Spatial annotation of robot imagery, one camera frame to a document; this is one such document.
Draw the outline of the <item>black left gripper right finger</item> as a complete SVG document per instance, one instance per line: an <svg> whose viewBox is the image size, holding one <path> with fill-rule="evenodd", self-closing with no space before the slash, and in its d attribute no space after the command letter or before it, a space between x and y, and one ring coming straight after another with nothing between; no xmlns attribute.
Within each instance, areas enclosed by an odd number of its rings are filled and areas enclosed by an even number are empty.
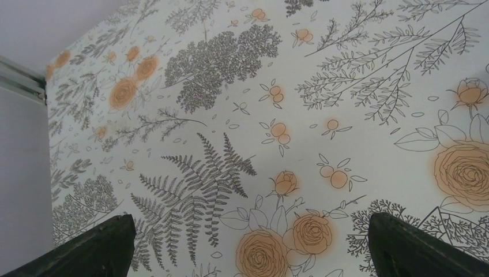
<svg viewBox="0 0 489 277"><path fill-rule="evenodd" d="M488 276L488 263L386 212L371 215L368 248L377 276Z"/></svg>

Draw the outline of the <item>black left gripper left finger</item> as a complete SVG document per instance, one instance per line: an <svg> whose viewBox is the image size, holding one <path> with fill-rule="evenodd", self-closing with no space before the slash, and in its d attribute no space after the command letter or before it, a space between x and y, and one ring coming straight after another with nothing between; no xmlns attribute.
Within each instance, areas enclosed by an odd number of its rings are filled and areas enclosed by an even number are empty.
<svg viewBox="0 0 489 277"><path fill-rule="evenodd" d="M113 216L5 276L127 276L136 227L130 214Z"/></svg>

